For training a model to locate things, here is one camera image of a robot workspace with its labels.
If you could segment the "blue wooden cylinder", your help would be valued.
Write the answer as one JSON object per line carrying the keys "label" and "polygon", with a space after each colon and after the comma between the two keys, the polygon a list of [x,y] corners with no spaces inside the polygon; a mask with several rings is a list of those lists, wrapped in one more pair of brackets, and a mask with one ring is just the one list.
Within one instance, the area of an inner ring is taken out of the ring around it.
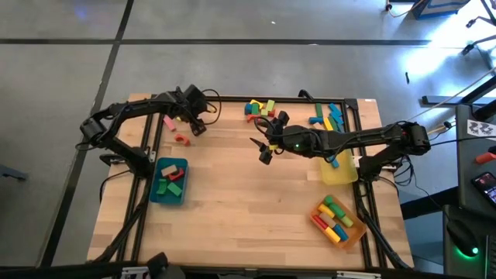
{"label": "blue wooden cylinder", "polygon": [[332,229],[339,236],[341,242],[347,241],[349,239],[346,231],[340,224],[335,224]]}

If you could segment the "yellow plastic bin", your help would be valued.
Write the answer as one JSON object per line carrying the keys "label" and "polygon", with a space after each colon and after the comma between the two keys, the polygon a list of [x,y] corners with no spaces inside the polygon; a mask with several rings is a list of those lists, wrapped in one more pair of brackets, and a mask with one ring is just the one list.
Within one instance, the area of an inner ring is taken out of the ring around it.
{"label": "yellow plastic bin", "polygon": [[358,180],[357,167],[350,150],[344,150],[337,156],[339,167],[334,168],[331,163],[319,159],[321,180],[327,185],[349,184]]}

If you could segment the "blue plastic bin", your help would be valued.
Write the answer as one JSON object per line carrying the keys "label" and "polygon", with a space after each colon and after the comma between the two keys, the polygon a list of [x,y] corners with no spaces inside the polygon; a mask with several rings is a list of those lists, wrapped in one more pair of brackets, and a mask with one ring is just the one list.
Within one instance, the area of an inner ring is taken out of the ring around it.
{"label": "blue plastic bin", "polygon": [[[177,167],[177,169],[179,168],[184,169],[184,176],[177,181],[170,181],[168,179],[168,176],[163,177],[160,173],[160,171],[163,168],[173,164]],[[188,161],[184,158],[166,158],[166,157],[160,158],[157,161],[155,167],[152,186],[149,194],[149,200],[153,203],[162,204],[162,205],[182,205],[188,188],[188,171],[189,171]],[[182,189],[181,197],[176,197],[169,190],[167,190],[164,195],[157,195],[156,191],[158,189],[158,181],[160,179],[167,179],[167,184],[174,182],[177,186],[179,186]]]}

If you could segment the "orange plastic bin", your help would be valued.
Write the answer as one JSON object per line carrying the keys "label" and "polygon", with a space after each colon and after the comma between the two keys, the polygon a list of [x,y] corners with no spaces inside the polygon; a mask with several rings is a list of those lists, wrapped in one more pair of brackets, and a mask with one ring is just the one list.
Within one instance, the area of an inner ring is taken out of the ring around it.
{"label": "orange plastic bin", "polygon": [[345,227],[342,222],[340,221],[340,219],[338,219],[335,215],[335,217],[333,218],[334,221],[336,222],[336,224],[340,224],[343,229],[346,231],[349,239],[347,241],[344,241],[344,242],[341,242],[339,241],[338,243],[333,243],[329,237],[325,234],[324,232],[324,229],[322,229],[317,223],[316,221],[314,221],[312,219],[312,216],[313,215],[317,215],[319,216],[319,214],[321,213],[319,210],[318,210],[318,206],[320,204],[324,204],[324,198],[322,200],[320,200],[313,208],[312,210],[309,212],[308,214],[308,217],[309,217],[309,220],[310,222],[314,225],[314,227],[334,246],[336,246],[337,248],[340,248],[342,250],[349,250],[351,248],[353,248],[359,241],[360,239],[363,237],[363,235],[365,234],[366,232],[366,225],[360,221],[358,219],[358,217],[350,210],[348,209],[344,203],[342,203],[335,195],[329,195],[329,196],[332,196],[333,198],[333,203],[336,203],[337,205],[339,205],[341,207],[341,209],[346,213],[346,215],[353,221],[353,226],[350,227],[350,228],[347,228]]}

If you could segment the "black rounded object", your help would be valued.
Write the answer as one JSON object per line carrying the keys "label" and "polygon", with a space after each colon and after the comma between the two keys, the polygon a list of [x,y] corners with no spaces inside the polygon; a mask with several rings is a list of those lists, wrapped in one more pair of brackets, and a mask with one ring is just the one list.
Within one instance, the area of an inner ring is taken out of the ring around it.
{"label": "black rounded object", "polygon": [[169,260],[164,252],[159,252],[146,262],[150,279],[159,279],[167,274]]}

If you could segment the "dark grey floor object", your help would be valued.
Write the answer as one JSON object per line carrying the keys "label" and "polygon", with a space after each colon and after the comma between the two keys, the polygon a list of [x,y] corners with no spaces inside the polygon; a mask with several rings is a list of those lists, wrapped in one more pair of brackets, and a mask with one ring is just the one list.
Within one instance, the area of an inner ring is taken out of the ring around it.
{"label": "dark grey floor object", "polygon": [[11,167],[7,167],[2,164],[0,164],[0,176],[14,178],[18,181],[26,181],[28,179],[27,173],[24,173],[20,170],[16,170]]}

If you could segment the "black stand base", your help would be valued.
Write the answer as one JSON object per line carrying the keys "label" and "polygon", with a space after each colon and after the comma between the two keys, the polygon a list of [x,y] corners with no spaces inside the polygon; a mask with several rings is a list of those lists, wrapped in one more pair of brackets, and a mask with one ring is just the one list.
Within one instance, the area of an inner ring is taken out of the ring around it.
{"label": "black stand base", "polygon": [[431,109],[456,105],[487,105],[496,100],[496,96],[488,96],[490,93],[496,93],[496,74],[475,89],[470,90],[470,88],[471,85],[452,96],[424,95],[420,98],[420,104]]}

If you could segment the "black side desk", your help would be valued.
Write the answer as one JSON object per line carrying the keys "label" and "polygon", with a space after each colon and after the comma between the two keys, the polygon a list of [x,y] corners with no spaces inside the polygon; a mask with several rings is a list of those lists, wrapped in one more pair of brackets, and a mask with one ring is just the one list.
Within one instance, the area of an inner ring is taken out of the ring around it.
{"label": "black side desk", "polygon": [[[444,274],[486,279],[486,239],[488,235],[496,238],[496,208],[471,184],[471,179],[491,172],[496,177],[496,160],[486,164],[477,164],[475,158],[496,146],[496,137],[471,136],[467,133],[467,120],[475,120],[473,112],[476,106],[459,105],[456,107],[456,158],[458,169],[457,203],[446,205],[447,216],[443,218],[446,229],[448,219],[460,220],[466,224],[477,238],[479,253],[475,257],[464,256],[454,245],[447,231],[443,232]],[[496,125],[496,115],[485,121]]]}

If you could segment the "white printed sticker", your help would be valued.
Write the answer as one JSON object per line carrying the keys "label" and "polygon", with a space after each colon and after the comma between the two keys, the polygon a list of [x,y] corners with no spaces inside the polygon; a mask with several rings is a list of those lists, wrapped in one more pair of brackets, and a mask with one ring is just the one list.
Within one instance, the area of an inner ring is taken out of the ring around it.
{"label": "white printed sticker", "polygon": [[472,136],[492,136],[496,137],[496,125],[487,122],[467,120],[467,133]]}

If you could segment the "black computer mouse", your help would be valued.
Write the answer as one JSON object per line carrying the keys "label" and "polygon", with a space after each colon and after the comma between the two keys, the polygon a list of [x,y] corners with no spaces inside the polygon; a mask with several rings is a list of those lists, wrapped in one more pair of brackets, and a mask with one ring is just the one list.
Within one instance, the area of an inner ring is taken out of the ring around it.
{"label": "black computer mouse", "polygon": [[479,253],[479,245],[476,236],[460,220],[450,220],[446,230],[458,250],[466,257],[475,257]]}

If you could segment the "blue box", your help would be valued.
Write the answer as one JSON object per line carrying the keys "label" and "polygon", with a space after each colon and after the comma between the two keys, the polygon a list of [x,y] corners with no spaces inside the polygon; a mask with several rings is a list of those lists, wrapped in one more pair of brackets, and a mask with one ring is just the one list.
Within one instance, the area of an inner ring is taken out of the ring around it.
{"label": "blue box", "polygon": [[452,16],[457,14],[470,0],[417,0],[412,14],[417,19]]}

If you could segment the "black chair base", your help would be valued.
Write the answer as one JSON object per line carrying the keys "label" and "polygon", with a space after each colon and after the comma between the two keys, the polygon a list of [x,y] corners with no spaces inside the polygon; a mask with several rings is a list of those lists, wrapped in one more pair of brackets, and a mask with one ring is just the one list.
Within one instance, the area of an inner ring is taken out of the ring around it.
{"label": "black chair base", "polygon": [[494,27],[494,32],[484,38],[470,41],[461,53],[467,55],[472,50],[479,51],[487,67],[491,69],[492,67],[496,67],[496,0],[478,1],[482,4],[484,14],[470,19],[466,24],[466,28],[470,29],[478,22],[485,22],[489,26]]}

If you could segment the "smartphone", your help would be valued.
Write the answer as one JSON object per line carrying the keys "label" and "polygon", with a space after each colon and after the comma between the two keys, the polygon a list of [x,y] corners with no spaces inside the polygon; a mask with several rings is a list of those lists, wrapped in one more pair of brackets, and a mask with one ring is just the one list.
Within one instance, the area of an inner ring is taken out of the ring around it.
{"label": "smartphone", "polygon": [[471,184],[491,206],[496,208],[496,177],[491,172],[484,172],[472,178]]}

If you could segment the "black aluminium table frame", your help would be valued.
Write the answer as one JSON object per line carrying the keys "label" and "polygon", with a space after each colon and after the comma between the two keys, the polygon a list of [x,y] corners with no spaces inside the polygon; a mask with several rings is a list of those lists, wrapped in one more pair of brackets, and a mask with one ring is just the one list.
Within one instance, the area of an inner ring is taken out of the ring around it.
{"label": "black aluminium table frame", "polygon": [[156,158],[188,162],[185,198],[181,205],[144,205],[130,256],[145,260],[162,252],[193,272],[387,267],[385,252],[371,235],[338,248],[312,220],[326,195],[357,210],[361,186],[325,185],[317,159],[285,153],[262,164],[255,146],[261,135],[242,114],[245,103],[241,96],[223,97],[217,123],[192,137],[189,146],[156,127]]}

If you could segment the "silver metal bracket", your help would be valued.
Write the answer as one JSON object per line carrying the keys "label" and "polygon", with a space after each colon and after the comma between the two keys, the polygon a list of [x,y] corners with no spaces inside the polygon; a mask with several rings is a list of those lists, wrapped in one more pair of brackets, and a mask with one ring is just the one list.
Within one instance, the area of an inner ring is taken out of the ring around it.
{"label": "silver metal bracket", "polygon": [[336,279],[382,279],[382,276],[375,273],[338,270]]}
{"label": "silver metal bracket", "polygon": [[119,279],[150,279],[150,272],[147,267],[125,267]]}

